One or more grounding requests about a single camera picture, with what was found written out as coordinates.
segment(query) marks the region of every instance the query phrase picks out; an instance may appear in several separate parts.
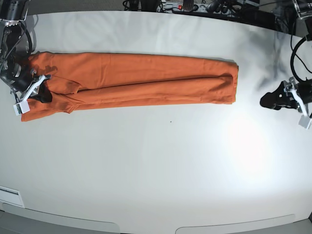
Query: folded orange pants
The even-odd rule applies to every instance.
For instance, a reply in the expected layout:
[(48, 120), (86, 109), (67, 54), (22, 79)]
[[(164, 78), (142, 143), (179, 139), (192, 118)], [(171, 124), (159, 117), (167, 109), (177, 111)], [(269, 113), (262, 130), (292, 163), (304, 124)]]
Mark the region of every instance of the folded orange pants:
[(51, 103), (29, 99), (29, 121), (56, 112), (124, 106), (224, 103), (235, 101), (235, 63), (160, 55), (52, 54), (30, 57), (46, 82)]

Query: cable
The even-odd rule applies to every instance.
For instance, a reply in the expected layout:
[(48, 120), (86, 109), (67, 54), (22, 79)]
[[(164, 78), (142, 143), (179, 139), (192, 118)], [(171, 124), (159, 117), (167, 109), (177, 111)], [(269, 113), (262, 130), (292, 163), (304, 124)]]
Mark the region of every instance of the cable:
[(25, 25), (21, 23), (20, 26), (21, 26), (22, 30), (25, 31), (25, 34), (26, 34), (27, 40), (28, 40), (28, 52), (27, 52), (27, 55), (23, 57), (24, 59), (26, 59), (26, 58), (29, 58), (29, 56), (33, 52), (33, 42), (31, 41), (30, 34), (29, 34), (28, 30), (25, 28)]
[[(292, 35), (291, 35), (291, 49), (292, 49), (292, 51), (293, 51), (293, 33), (294, 33), (294, 28), (295, 28), (296, 24), (297, 24), (297, 20), (295, 20), (293, 25), (292, 25)], [(297, 54), (296, 54), (296, 57), (302, 62), (303, 66), (306, 68), (306, 70), (312, 74), (312, 72), (307, 68), (305, 63), (302, 61), (302, 59)]]
[(298, 81), (298, 82), (303, 82), (302, 79), (299, 78), (299, 76), (297, 75), (295, 69), (294, 69), (294, 66), (293, 66), (293, 62), (294, 62), (294, 57), (297, 53), (297, 50), (299, 49), (299, 47), (306, 41), (306, 40), (310, 40), (311, 37), (310, 35), (306, 35), (304, 38), (302, 38), (298, 43), (297, 45), (294, 47), (293, 51), (292, 51), (292, 56), (291, 56), (291, 70), (292, 70), (292, 74), (293, 74), (293, 77)]
[(293, 24), (297, 20), (298, 15), (296, 13), (296, 10), (292, 5), (287, 5), (284, 7), (283, 11), (283, 19), (285, 19), (286, 24), (288, 25), (288, 34), (292, 33)]
[(171, 8), (168, 8), (168, 9), (164, 9), (164, 12), (166, 12), (166, 11), (172, 11), (173, 9), (181, 10), (181, 9), (179, 9), (179, 8), (177, 8), (177, 7), (171, 7)]
[(131, 0), (125, 0), (122, 2), (122, 5), (124, 6), (124, 11), (131, 11), (131, 7), (128, 6), (128, 3), (130, 4)]
[(272, 2), (268, 2), (266, 4), (261, 4), (261, 5), (258, 5), (258, 6), (252, 6), (252, 7), (249, 7), (249, 8), (245, 8), (243, 9), (242, 11), (246, 11), (246, 10), (250, 10), (250, 9), (253, 9), (253, 8), (258, 8), (260, 6), (266, 6), (266, 5), (271, 5), (271, 4), (274, 4), (274, 3), (279, 3), (279, 2), (292, 2), (291, 0), (287, 0), (287, 1), (272, 1)]
[[(10, 54), (12, 53), (12, 51), (14, 50), (14, 48), (17, 46), (17, 44), (20, 42), (20, 40), (21, 40), (21, 38), (24, 36), (24, 34), (26, 33), (26, 30), (27, 30), (27, 25), (26, 25), (26, 22), (24, 21), (24, 26), (25, 26), (25, 30), (24, 30), (24, 32), (22, 33), (22, 35), (21, 35), (21, 37), (19, 38), (19, 40), (14, 44), (14, 46), (11, 48), (11, 50), (9, 51), (9, 53), (7, 53), (7, 55), (4, 57), (4, 60), (3, 60), (3, 62), (2, 62), (2, 64), (1, 64), (1, 66), (0, 66), (0, 72), (2, 71), (2, 68), (3, 68), (3, 66), (4, 66), (4, 63), (7, 61), (7, 59), (8, 59), (8, 57), (10, 56)], [(2, 76), (0, 76), (0, 79), (5, 83), (5, 84), (7, 84), (10, 88), (11, 88), (11, 90), (12, 90), (12, 93), (14, 94), (14, 97), (15, 97), (15, 101), (16, 101), (16, 103), (18, 103), (19, 102), (19, 97), (18, 97), (18, 95), (16, 94), (16, 92), (15, 92), (15, 90), (14, 90), (14, 88), (12, 87), (12, 85), (10, 85), (4, 78), (2, 78)]]
[(165, 12), (165, 11), (164, 11), (164, 4), (162, 3), (162, 1), (160, 1), (159, 7), (160, 7), (160, 11), (161, 11), (162, 13), (164, 13), (164, 12)]

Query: power strip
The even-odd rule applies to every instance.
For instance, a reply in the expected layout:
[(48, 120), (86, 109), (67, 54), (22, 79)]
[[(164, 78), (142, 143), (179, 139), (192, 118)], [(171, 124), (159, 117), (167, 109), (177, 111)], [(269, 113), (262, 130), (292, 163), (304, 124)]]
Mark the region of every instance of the power strip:
[[(168, 12), (168, 13), (173, 13), (173, 11), (176, 12), (187, 12), (182, 10), (182, 6), (183, 3), (182, 2), (163, 2), (163, 10)], [(193, 10), (192, 12), (198, 12), (198, 13), (208, 13), (208, 11), (206, 10), (206, 8), (208, 7), (208, 4), (194, 4), (194, 8), (198, 7), (197, 10)], [(158, 12), (161, 12), (161, 8), (160, 6), (157, 8)], [(231, 11), (228, 10), (226, 13), (222, 13), (223, 15), (230, 15)]]

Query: gray floor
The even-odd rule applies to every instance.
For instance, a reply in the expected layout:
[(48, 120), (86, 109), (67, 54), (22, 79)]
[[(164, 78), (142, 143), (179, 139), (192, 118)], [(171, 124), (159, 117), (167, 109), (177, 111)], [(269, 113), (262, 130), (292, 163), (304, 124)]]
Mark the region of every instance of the gray floor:
[[(261, 4), (272, 0), (260, 0)], [(46, 14), (70, 11), (121, 11), (123, 0), (31, 0), (28, 14)], [(183, 0), (171, 0), (171, 2), (183, 2)], [(275, 4), (263, 6), (261, 10), (271, 11)]]

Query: white table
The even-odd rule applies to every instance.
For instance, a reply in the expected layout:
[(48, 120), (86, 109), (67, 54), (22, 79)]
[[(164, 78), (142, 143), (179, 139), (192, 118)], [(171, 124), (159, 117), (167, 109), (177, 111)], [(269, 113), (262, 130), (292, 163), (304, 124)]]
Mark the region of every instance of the white table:
[[(37, 20), (36, 51), (233, 60), (239, 77), (233, 105), (88, 110), (30, 122), (14, 115), (1, 83), (0, 185), (19, 190), (26, 208), (114, 222), (133, 234), (309, 216), (312, 131), (297, 125), (295, 110), (259, 105), (291, 76), (289, 35), (156, 13), (57, 13), (28, 25)], [(310, 50), (308, 42), (298, 54), (312, 67)]]

